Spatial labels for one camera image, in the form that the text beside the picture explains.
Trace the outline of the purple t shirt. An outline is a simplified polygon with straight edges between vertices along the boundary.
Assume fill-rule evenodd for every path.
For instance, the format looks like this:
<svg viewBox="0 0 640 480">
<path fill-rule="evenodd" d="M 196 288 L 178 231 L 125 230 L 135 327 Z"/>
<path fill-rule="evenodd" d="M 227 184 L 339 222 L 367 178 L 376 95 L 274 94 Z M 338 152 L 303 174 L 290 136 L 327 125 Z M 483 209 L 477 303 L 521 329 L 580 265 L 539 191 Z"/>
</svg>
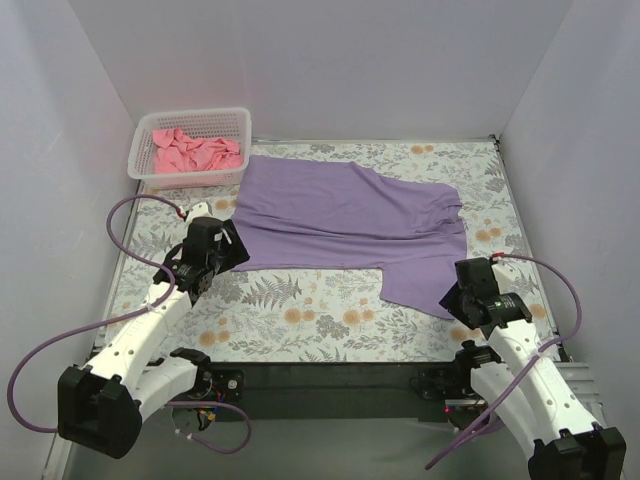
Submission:
<svg viewBox="0 0 640 480">
<path fill-rule="evenodd" d="M 354 162 L 253 156 L 232 221 L 242 271 L 378 269 L 382 300 L 449 318 L 440 305 L 467 256 L 457 190 Z"/>
</svg>

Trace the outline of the white plastic basket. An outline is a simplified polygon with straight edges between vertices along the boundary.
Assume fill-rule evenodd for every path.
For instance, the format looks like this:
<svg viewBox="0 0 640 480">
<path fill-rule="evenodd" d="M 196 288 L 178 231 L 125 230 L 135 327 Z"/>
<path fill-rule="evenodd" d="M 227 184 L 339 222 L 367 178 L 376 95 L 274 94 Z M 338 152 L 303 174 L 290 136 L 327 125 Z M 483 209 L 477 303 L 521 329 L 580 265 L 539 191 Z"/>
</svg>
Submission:
<svg viewBox="0 0 640 480">
<path fill-rule="evenodd" d="M 155 130 L 178 128 L 190 137 L 230 139 L 239 144 L 242 164 L 237 168 L 191 173 L 159 174 L 154 157 Z M 154 189 L 194 188 L 237 185 L 249 164 L 252 143 L 252 122 L 244 107 L 191 109 L 148 114 L 139 121 L 128 157 L 127 173 Z"/>
</svg>

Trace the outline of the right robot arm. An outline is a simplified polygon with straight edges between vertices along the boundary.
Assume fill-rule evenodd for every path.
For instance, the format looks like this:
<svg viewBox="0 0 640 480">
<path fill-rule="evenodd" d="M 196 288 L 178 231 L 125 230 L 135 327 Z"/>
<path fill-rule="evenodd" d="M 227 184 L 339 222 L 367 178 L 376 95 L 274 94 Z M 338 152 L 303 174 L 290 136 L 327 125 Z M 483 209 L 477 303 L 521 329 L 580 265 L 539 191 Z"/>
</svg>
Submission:
<svg viewBox="0 0 640 480">
<path fill-rule="evenodd" d="M 626 442 L 581 403 L 542 342 L 532 314 L 516 293 L 505 293 L 502 254 L 456 262 L 456 283 L 441 306 L 485 344 L 463 344 L 452 363 L 454 389 L 487 404 L 429 466 L 468 441 L 503 424 L 527 457 L 532 479 L 619 479 Z"/>
</svg>

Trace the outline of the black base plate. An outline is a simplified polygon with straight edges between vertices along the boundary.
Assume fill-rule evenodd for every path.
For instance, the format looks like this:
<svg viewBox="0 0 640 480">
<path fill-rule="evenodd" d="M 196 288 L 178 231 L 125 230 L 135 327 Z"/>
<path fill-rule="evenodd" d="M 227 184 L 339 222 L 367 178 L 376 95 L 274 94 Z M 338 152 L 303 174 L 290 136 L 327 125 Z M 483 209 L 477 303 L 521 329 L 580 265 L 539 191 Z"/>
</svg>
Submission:
<svg viewBox="0 0 640 480">
<path fill-rule="evenodd" d="M 252 420 L 474 418 L 486 402 L 461 383 L 452 362 L 213 363 L 176 397 L 221 400 Z"/>
</svg>

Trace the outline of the pink t shirt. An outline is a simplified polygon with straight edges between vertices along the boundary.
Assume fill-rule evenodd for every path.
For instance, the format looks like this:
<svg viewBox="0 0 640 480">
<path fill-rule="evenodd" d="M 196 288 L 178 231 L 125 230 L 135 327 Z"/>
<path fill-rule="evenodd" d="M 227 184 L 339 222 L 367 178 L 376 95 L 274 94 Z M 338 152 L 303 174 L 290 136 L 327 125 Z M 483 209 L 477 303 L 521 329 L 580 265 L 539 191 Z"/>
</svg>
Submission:
<svg viewBox="0 0 640 480">
<path fill-rule="evenodd" d="M 156 147 L 155 174 L 184 174 L 239 168 L 244 163 L 240 145 L 227 138 L 192 138 L 181 129 L 152 132 Z"/>
</svg>

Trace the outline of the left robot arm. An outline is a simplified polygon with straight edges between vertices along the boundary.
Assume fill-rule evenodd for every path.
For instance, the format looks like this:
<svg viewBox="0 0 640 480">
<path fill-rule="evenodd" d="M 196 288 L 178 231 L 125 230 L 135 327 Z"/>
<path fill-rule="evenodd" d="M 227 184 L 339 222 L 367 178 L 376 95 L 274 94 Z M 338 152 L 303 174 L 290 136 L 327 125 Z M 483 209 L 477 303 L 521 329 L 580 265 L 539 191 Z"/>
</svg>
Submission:
<svg viewBox="0 0 640 480">
<path fill-rule="evenodd" d="M 214 375 L 206 354 L 178 348 L 156 366 L 150 361 L 214 277 L 248 259 L 232 221 L 188 220 L 182 243 L 156 271 L 141 314 L 84 366 L 69 367 L 59 378 L 59 436 L 119 459 L 136 443 L 144 421 L 170 401 L 209 399 Z"/>
</svg>

